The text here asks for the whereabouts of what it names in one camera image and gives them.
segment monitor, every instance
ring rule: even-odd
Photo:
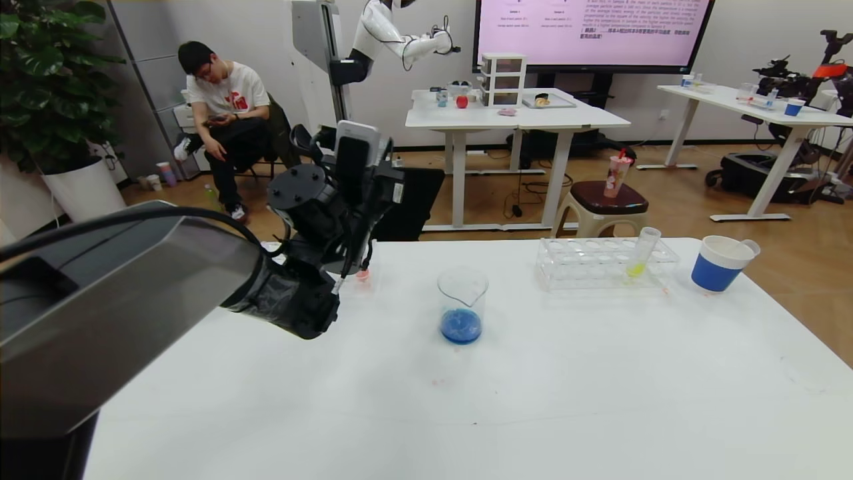
[[[689,73],[715,0],[476,0],[483,53],[530,72]]]

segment sticker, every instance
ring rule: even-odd
[[[394,184],[394,203],[403,203],[403,184]]]

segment white table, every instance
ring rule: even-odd
[[[646,170],[650,168],[696,168],[695,165],[679,165],[676,163],[678,155],[682,151],[684,139],[687,137],[690,130],[690,124],[693,122],[693,116],[696,113],[696,108],[700,102],[716,105],[728,110],[732,110],[739,114],[747,114],[757,119],[764,120],[768,123],[776,123],[792,128],[791,134],[782,147],[779,157],[770,169],[764,185],[758,192],[755,202],[746,214],[735,215],[712,215],[711,220],[716,222],[733,221],[733,220],[790,220],[791,217],[786,214],[766,214],[764,211],[770,204],[770,199],[773,198],[776,189],[785,177],[785,173],[791,166],[794,157],[799,151],[800,145],[809,134],[812,128],[822,128],[825,126],[853,126],[853,119],[842,117],[841,115],[830,114],[816,108],[805,107],[796,117],[785,115],[784,108],[776,108],[774,110],[765,110],[751,105],[738,102],[737,89],[718,85],[713,88],[710,93],[700,93],[698,91],[681,88],[677,85],[659,85],[658,90],[669,92],[673,95],[688,98],[688,105],[684,110],[684,118],[678,126],[676,139],[672,142],[670,153],[666,157],[664,165],[638,165],[637,170]]]
[[[555,88],[525,89],[527,93],[572,98],[571,95]],[[577,108],[527,108],[519,107],[514,117],[497,114],[499,108],[487,108],[475,102],[468,108],[459,109],[450,103],[446,108],[439,108],[435,102],[435,93],[425,90],[412,93],[412,109],[406,117],[409,128],[424,128],[442,132],[445,135],[444,160],[445,171],[453,174],[453,224],[428,225],[425,231],[447,230],[550,230],[554,224],[557,207],[560,203],[563,175],[566,172],[569,148],[575,132],[586,132],[596,128],[611,128],[630,126],[630,122],[600,108],[591,107],[586,103],[576,101]],[[551,169],[551,179],[548,194],[545,199],[543,220],[538,224],[510,225],[465,225],[465,161],[466,135],[483,130],[513,129],[513,151],[510,155],[510,169],[502,171],[483,171],[482,173],[513,173],[519,174],[519,157],[521,152],[521,131],[526,129],[546,130],[557,132],[557,149],[554,153],[554,165]],[[541,171],[520,171],[520,173],[537,173]],[[566,228],[577,228],[575,224],[566,224]]]
[[[380,243],[373,298],[302,341],[217,311],[103,409],[87,480],[849,480],[853,371],[741,276],[552,296],[536,241]],[[483,336],[435,279],[490,279]]]

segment test tube rack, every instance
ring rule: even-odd
[[[626,273],[636,238],[543,238],[539,241],[537,276],[546,291],[661,289],[662,280],[679,258],[658,241],[645,272]]]

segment brown stool seat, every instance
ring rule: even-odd
[[[607,198],[604,184],[603,180],[577,182],[572,185],[571,193],[577,203],[593,214],[630,215],[648,211],[648,200],[628,185],[622,185],[616,198]]]

